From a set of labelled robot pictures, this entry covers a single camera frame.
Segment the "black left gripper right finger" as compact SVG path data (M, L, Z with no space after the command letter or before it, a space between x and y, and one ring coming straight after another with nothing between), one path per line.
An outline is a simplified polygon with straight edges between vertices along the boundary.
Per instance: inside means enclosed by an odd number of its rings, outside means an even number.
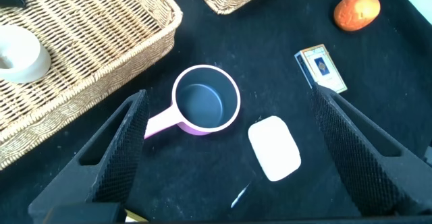
M431 214L431 166L329 88L312 87L311 108L363 215Z

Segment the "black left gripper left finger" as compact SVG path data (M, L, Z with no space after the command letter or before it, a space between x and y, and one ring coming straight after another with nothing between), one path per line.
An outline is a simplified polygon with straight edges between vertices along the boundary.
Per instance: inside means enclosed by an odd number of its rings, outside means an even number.
M30 203L34 223L44 223L55 207L110 202L124 206L140 162L149 120L145 90L129 96L75 157Z

